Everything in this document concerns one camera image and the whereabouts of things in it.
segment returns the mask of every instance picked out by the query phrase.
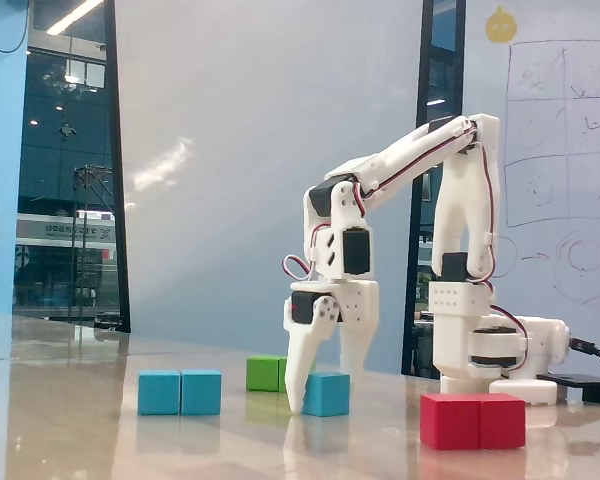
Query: table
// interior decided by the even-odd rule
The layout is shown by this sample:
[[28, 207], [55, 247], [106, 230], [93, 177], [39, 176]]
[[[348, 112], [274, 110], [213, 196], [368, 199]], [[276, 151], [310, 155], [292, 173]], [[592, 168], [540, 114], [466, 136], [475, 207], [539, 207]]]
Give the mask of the table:
[[[418, 427], [436, 381], [368, 372], [349, 416], [292, 417], [284, 394], [245, 392], [248, 355], [0, 315], [0, 479], [600, 478], [600, 406], [529, 408], [556, 424], [524, 449], [436, 452]], [[138, 371], [174, 368], [223, 372], [219, 417], [136, 415]]]

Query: red cube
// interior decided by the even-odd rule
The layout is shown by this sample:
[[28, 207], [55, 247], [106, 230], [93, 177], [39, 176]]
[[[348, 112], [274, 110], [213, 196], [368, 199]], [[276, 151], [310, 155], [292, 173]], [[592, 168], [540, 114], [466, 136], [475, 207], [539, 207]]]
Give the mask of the red cube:
[[525, 442], [524, 401], [504, 393], [484, 395], [480, 414], [480, 448], [520, 448]]
[[422, 395], [420, 441], [436, 450], [478, 450], [480, 411], [476, 395]]

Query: blue block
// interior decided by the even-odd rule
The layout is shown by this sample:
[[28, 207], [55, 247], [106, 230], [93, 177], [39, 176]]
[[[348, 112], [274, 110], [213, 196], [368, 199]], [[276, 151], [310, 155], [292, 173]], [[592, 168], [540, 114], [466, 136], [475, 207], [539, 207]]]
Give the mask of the blue block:
[[349, 375], [311, 372], [302, 413], [316, 417], [348, 415], [350, 391]]
[[217, 370], [182, 372], [182, 415], [219, 415], [222, 374]]
[[138, 415], [180, 413], [180, 372], [147, 370], [138, 376]]

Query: whiteboard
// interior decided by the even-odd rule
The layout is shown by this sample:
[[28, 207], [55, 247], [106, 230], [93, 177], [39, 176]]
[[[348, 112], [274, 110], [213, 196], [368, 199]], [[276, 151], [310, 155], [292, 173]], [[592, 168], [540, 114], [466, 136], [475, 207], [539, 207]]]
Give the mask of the whiteboard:
[[600, 347], [600, 0], [467, 2], [464, 110], [502, 121], [497, 303]]
[[[304, 192], [415, 127], [422, 1], [157, 5], [115, 2], [132, 330], [285, 353]], [[375, 370], [400, 371], [409, 210], [368, 217]]]

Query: whiteboard drawing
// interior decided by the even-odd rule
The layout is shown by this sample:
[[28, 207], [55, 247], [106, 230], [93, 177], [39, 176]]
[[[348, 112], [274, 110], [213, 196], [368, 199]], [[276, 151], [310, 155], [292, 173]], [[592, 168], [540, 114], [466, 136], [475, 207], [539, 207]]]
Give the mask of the whiteboard drawing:
[[512, 45], [505, 124], [507, 226], [600, 219], [600, 40]]
[[567, 300], [600, 311], [600, 231], [576, 228], [558, 242], [553, 285]]
[[506, 276], [513, 270], [517, 261], [518, 247], [516, 243], [511, 238], [500, 235], [498, 237], [498, 261], [496, 262], [496, 271], [493, 278]]

